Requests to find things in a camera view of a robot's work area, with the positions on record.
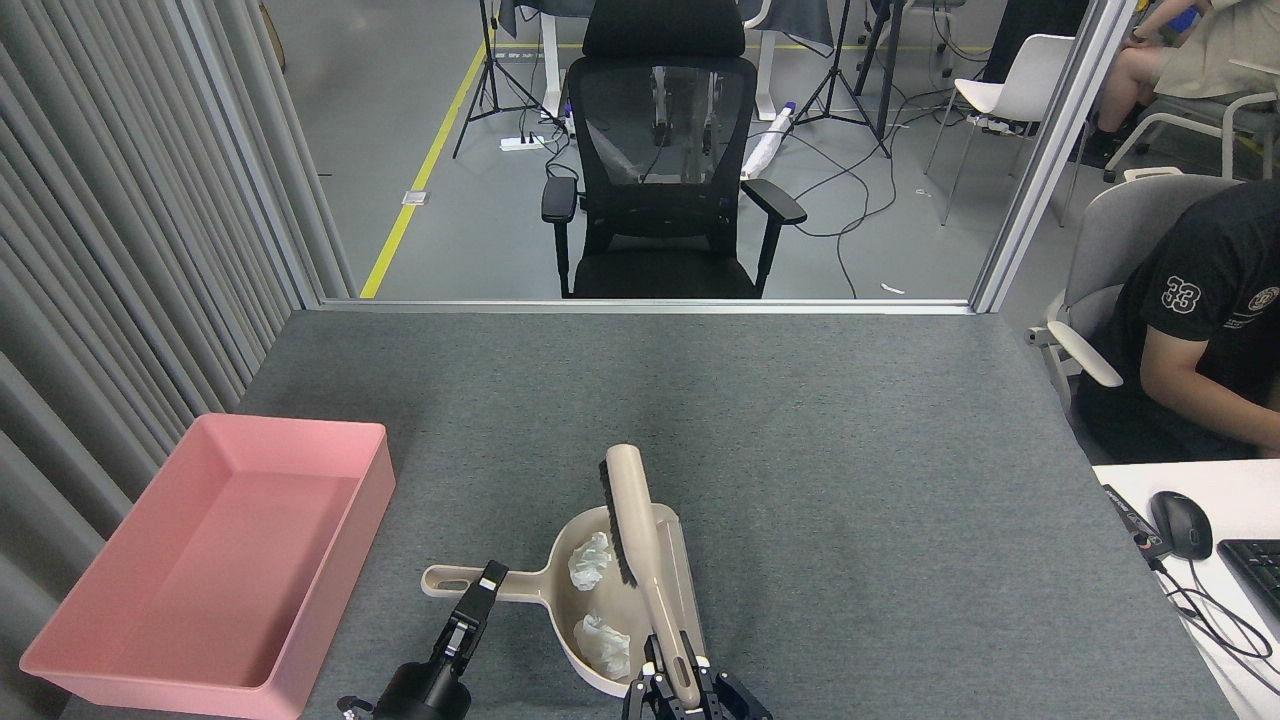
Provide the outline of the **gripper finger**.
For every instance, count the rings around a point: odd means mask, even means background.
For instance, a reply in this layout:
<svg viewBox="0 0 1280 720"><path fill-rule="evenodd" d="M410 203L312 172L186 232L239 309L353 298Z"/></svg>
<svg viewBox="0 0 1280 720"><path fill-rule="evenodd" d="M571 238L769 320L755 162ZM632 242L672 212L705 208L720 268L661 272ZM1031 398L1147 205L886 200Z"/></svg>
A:
<svg viewBox="0 0 1280 720"><path fill-rule="evenodd" d="M489 561L484 568L457 568L460 575L445 577L444 570L444 566L430 568L439 575L430 582L430 588L444 591L445 585L451 585L461 589L461 596L433 646L430 666L436 676L456 682L475 653L509 569L502 562Z"/></svg>
<svg viewBox="0 0 1280 720"><path fill-rule="evenodd" d="M772 719L769 711L739 676L716 670L708 657L694 656L699 706L705 719Z"/></svg>
<svg viewBox="0 0 1280 720"><path fill-rule="evenodd" d="M672 719L673 689L655 635L648 637L644 653L645 664L623 697L622 719L645 719L644 708L653 719Z"/></svg>

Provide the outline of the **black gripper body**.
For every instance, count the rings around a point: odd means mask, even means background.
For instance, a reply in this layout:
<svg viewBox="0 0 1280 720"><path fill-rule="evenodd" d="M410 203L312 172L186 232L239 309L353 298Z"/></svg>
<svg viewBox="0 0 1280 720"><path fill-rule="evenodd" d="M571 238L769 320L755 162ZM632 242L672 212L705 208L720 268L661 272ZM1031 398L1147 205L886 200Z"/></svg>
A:
<svg viewBox="0 0 1280 720"><path fill-rule="evenodd" d="M375 719L465 719L471 693L447 661L397 667L375 705Z"/></svg>

